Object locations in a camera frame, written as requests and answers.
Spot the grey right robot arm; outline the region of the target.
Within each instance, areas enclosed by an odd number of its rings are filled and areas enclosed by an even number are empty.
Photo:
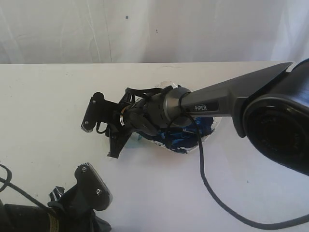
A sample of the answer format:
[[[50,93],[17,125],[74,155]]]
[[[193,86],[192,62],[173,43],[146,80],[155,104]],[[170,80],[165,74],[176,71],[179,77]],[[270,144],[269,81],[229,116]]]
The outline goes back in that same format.
[[[110,130],[109,156],[119,157],[133,132],[156,136],[192,117],[229,116],[237,134],[270,160],[309,173],[309,62],[280,63],[190,91],[184,87],[126,89],[120,128]]]

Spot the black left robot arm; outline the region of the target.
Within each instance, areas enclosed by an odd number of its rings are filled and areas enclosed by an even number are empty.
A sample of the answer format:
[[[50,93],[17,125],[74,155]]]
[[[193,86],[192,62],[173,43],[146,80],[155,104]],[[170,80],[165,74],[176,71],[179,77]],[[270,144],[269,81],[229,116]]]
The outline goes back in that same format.
[[[111,225],[96,216],[94,210],[103,211],[112,202],[107,188],[94,194],[97,206],[92,208],[75,185],[68,191],[55,187],[49,194],[48,205],[58,219],[40,207],[0,204],[0,230],[2,232],[110,232]]]

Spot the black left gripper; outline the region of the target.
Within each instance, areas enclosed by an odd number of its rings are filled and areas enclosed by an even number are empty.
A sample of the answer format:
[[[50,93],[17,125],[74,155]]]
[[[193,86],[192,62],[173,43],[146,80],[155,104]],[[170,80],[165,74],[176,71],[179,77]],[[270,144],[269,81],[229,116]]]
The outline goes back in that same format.
[[[94,203],[89,202],[77,185],[64,191],[55,187],[49,194],[48,206],[59,217],[58,225],[50,227],[52,232],[110,232],[111,225],[96,216],[95,211],[107,209],[112,202],[112,195],[104,187],[96,189]]]

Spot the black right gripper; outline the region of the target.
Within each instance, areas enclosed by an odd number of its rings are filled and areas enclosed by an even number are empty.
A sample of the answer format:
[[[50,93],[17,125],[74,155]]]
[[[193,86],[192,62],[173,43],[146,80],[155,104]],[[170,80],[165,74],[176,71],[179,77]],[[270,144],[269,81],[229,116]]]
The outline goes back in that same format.
[[[133,132],[156,136],[169,125],[167,92],[150,91],[138,94],[127,91],[113,109],[113,130],[107,129],[109,138],[108,157],[119,155]]]

